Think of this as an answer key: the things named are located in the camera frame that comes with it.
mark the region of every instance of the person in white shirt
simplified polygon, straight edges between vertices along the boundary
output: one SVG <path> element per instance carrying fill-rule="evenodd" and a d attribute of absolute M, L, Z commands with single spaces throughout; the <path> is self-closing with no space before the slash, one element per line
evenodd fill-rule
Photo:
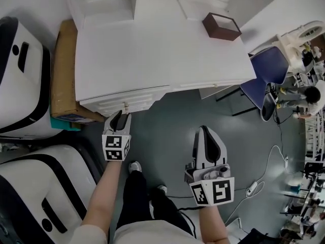
<path fill-rule="evenodd" d="M 89 202 L 86 216 L 74 232 L 70 244 L 107 244 L 108 231 L 122 162 L 110 161 Z M 115 244 L 202 244 L 193 237 L 189 225 L 166 196 L 166 186 L 151 192 L 154 208 L 149 209 L 146 179 L 138 162 L 129 165 L 130 175 L 123 193 L 123 208 L 114 236 Z M 217 206 L 200 209 L 204 243 L 230 244 Z"/>
<path fill-rule="evenodd" d="M 308 108 L 303 114 L 297 114 L 298 118 L 309 118 L 316 115 L 325 106 L 325 81 L 319 80 L 316 86 L 280 88 L 283 94 L 298 94 L 299 100 L 285 100 L 277 104 L 277 109 L 285 107 Z"/>
<path fill-rule="evenodd" d="M 318 209 L 318 205 L 315 204 L 309 216 L 309 220 L 308 220 L 309 225 L 314 225 L 319 221 L 323 221 L 324 219 L 325 219 L 325 212 L 321 212 L 320 209 Z"/>

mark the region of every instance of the white drawer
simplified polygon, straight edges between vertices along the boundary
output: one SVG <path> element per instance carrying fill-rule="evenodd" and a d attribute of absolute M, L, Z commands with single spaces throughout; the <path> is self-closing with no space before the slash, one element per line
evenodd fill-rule
<path fill-rule="evenodd" d="M 247 81 L 247 80 L 232 79 L 232 80 L 221 80 L 221 81 L 196 82 L 196 83 L 188 83 L 188 84 L 176 84 L 176 85 L 173 85 L 172 91 L 178 92 L 178 91 L 188 90 L 188 89 L 231 86 L 231 85 L 242 84 L 245 81 Z"/>
<path fill-rule="evenodd" d="M 128 113 L 132 113 L 132 112 L 137 112 L 137 111 L 142 111 L 142 110 L 147 110 L 151 107 L 150 106 L 140 106 L 140 107 L 137 107 L 137 108 L 132 108 L 132 109 L 128 109 L 126 110 L 125 108 L 123 109 L 119 109 L 119 110 L 122 110 L 122 114 L 128 114 Z M 115 111 L 110 111 L 110 112 L 106 112 L 106 113 L 101 113 L 103 116 L 105 117 L 109 117 L 110 115 L 114 114 L 117 110 Z"/>
<path fill-rule="evenodd" d="M 197 82 L 197 83 L 188 83 L 188 84 L 177 84 L 173 86 L 173 91 L 178 92 L 182 90 L 188 89 L 196 89 L 196 88 L 205 88 L 205 87 L 217 87 L 216 81 L 209 82 Z"/>
<path fill-rule="evenodd" d="M 131 109 L 150 108 L 155 101 L 160 100 L 169 91 L 169 86 L 138 89 L 83 100 L 80 104 L 93 112 L 107 116 L 118 110 L 129 110 L 130 112 Z"/>

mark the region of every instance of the forearm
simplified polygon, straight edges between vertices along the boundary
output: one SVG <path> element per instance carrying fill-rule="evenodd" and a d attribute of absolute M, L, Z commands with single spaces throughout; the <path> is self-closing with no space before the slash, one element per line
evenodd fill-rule
<path fill-rule="evenodd" d="M 311 117 L 311 114 L 308 114 L 308 113 L 305 113 L 305 114 L 299 114 L 299 118 L 306 119 L 306 118 L 310 118 L 310 117 Z"/>
<path fill-rule="evenodd" d="M 200 209 L 200 228 L 204 243 L 229 244 L 227 229 L 217 206 Z"/>
<path fill-rule="evenodd" d="M 110 161 L 97 184 L 82 225 L 95 225 L 106 234 L 110 227 L 122 162 Z"/>
<path fill-rule="evenodd" d="M 313 207 L 313 209 L 311 210 L 310 215 L 309 215 L 310 217 L 314 216 L 316 209 L 317 209 L 317 207 Z"/>

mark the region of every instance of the white cable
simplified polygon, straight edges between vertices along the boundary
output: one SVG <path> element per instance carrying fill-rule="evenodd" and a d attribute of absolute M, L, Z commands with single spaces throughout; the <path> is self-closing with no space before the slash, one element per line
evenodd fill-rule
<path fill-rule="evenodd" d="M 236 206 L 236 208 L 234 209 L 234 211 L 232 212 L 232 214 L 230 214 L 230 216 L 229 216 L 228 220 L 225 222 L 225 224 L 227 224 L 227 222 L 230 220 L 230 218 L 233 216 L 233 214 L 234 214 L 235 211 L 238 209 L 238 207 L 240 206 L 240 204 L 242 204 L 243 201 L 245 201 L 245 200 L 247 200 L 247 199 L 250 199 L 250 198 L 253 198 L 254 196 L 258 195 L 258 194 L 259 194 L 259 193 L 264 189 L 265 182 L 264 182 L 264 181 L 260 181 L 260 180 L 262 180 L 262 179 L 264 178 L 264 176 L 265 176 L 265 174 L 266 174 L 266 172 L 267 172 L 267 170 L 268 170 L 269 161 L 270 161 L 270 156 L 271 156 L 271 153 L 272 153 L 273 148 L 275 148 L 275 147 L 277 147 L 277 148 L 279 149 L 279 152 L 280 152 L 280 154 L 281 154 L 281 156 L 282 156 L 284 162 L 285 162 L 285 163 L 287 162 L 287 161 L 285 160 L 285 158 L 284 158 L 284 156 L 283 156 L 283 154 L 282 154 L 281 149 L 279 148 L 279 146 L 277 146 L 277 145 L 273 145 L 272 148 L 271 148 L 271 150 L 270 150 L 270 153 L 269 153 L 269 157 L 268 157 L 268 161 L 267 161 L 267 163 L 266 163 L 265 171 L 264 171 L 263 175 L 261 176 L 261 178 L 258 179 L 258 180 L 256 181 L 258 184 L 257 184 L 257 186 L 256 186 L 256 188 L 255 188 L 255 190 L 254 190 L 254 192 L 252 193 L 251 196 L 248 196 L 248 190 L 249 190 L 249 188 L 246 189 L 246 198 L 242 199 L 241 202 Z M 256 193 L 258 187 L 259 187 L 261 184 L 263 184 L 262 188 L 261 188 L 261 189 Z"/>

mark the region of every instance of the white machine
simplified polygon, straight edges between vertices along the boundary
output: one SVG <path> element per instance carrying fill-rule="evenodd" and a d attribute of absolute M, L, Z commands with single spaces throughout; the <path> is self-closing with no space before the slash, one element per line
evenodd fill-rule
<path fill-rule="evenodd" d="M 51 56 L 16 19 L 0 20 L 0 137 L 54 136 L 49 98 Z"/>
<path fill-rule="evenodd" d="M 300 26 L 284 35 L 276 35 L 277 41 L 259 46 L 251 54 L 257 54 L 269 47 L 278 47 L 289 63 L 289 70 L 293 74 L 305 73 L 306 68 L 303 63 L 303 51 L 306 49 L 304 44 L 325 33 L 325 23 L 313 21 Z"/>
<path fill-rule="evenodd" d="M 56 145 L 0 164 L 0 242 L 69 243 L 98 181 L 89 161 Z"/>
<path fill-rule="evenodd" d="M 227 149 L 220 137 L 207 126 L 196 133 L 193 162 L 185 167 L 185 181 L 197 206 L 216 206 L 234 201 L 235 179 L 227 163 Z"/>

